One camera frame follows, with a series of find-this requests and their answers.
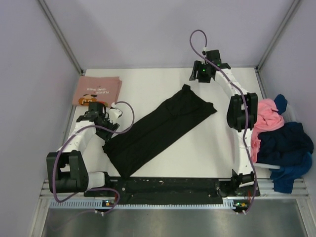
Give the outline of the black t shirt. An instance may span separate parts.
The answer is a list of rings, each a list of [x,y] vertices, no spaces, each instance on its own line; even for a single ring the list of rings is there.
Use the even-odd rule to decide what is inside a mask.
[[[185,84],[128,132],[106,142],[104,153],[120,176],[127,179],[216,112],[213,103],[202,100]]]

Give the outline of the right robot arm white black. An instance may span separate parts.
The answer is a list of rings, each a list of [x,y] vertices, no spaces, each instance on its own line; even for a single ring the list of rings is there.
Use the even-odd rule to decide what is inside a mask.
[[[258,96],[244,89],[237,81],[231,67],[223,63],[219,50],[202,51],[203,61],[195,61],[190,81],[210,83],[213,79],[229,98],[226,120],[233,129],[234,166],[228,185],[221,185],[224,195],[245,194],[255,182],[255,169],[251,159],[251,136],[257,121]]]

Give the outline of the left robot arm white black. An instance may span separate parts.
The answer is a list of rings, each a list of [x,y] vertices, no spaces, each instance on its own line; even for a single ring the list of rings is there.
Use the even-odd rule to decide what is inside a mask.
[[[102,196],[108,195],[112,184],[105,172],[88,172],[83,153],[93,136],[105,142],[119,128],[117,120],[122,111],[115,104],[107,110],[100,102],[91,102],[88,110],[80,115],[68,140],[56,152],[46,157],[50,191],[58,193],[79,193],[95,188]]]

